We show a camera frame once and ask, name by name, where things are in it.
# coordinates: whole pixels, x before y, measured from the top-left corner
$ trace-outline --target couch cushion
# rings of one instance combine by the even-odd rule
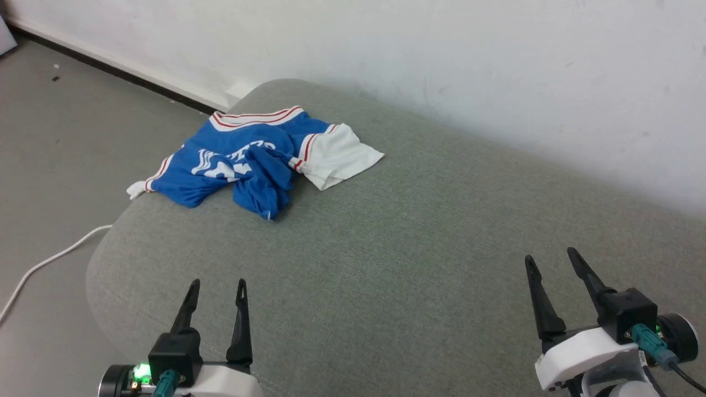
[[[232,112],[292,105],[349,124],[386,157],[324,192],[298,178],[274,223],[234,204],[229,187],[194,209],[138,198],[87,278],[98,324],[127,357],[146,359],[200,278],[192,324],[204,358],[222,359],[245,278],[253,373],[267,393],[538,396],[524,256],[534,255],[569,327],[595,322],[567,246],[606,283],[706,326],[704,223],[303,81],[263,84]],[[670,391],[687,389],[672,378]]]

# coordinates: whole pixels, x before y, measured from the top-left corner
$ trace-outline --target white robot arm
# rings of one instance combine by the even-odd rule
[[[160,335],[152,347],[149,363],[110,366],[98,386],[98,397],[263,396],[257,378],[250,375],[253,348],[245,280],[238,282],[238,312],[224,362],[203,361],[198,349],[201,337],[190,327],[200,285],[199,279],[191,283],[171,331]]]
[[[603,284],[576,249],[569,248],[568,255],[593,301],[598,324],[567,331],[542,287],[534,259],[525,258],[542,341],[543,354],[534,364],[541,388],[568,389],[575,397],[665,397],[649,366],[659,364],[682,375],[677,364],[698,355],[691,324],[679,314],[658,316],[657,305],[640,291],[617,292]]]

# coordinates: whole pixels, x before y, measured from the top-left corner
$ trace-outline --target clothing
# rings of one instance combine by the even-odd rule
[[[158,191],[193,208],[234,182],[233,200],[265,219],[289,203],[294,172],[325,190],[370,168],[383,153],[346,124],[312,119],[295,106],[269,114],[214,113],[159,171],[127,192]]]

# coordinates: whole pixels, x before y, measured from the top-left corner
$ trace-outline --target white wall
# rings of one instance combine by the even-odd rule
[[[204,102],[305,78],[706,215],[703,0],[7,2]]]

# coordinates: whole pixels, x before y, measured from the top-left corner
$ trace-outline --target white sleeve trim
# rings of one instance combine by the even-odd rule
[[[153,176],[147,178],[146,181],[137,181],[130,185],[130,187],[126,190],[130,195],[130,199],[134,200],[146,191],[154,191],[152,190],[152,181],[154,181],[155,179],[159,179],[162,175],[164,175],[164,173],[167,171],[167,168],[169,168],[169,164],[172,162],[173,157],[174,155],[172,154],[162,160],[162,164],[160,165],[159,171],[157,171],[157,173]]]
[[[326,190],[372,167],[384,155],[361,143],[348,125],[332,124],[323,134],[304,138],[299,157],[292,159],[290,167],[319,190]]]

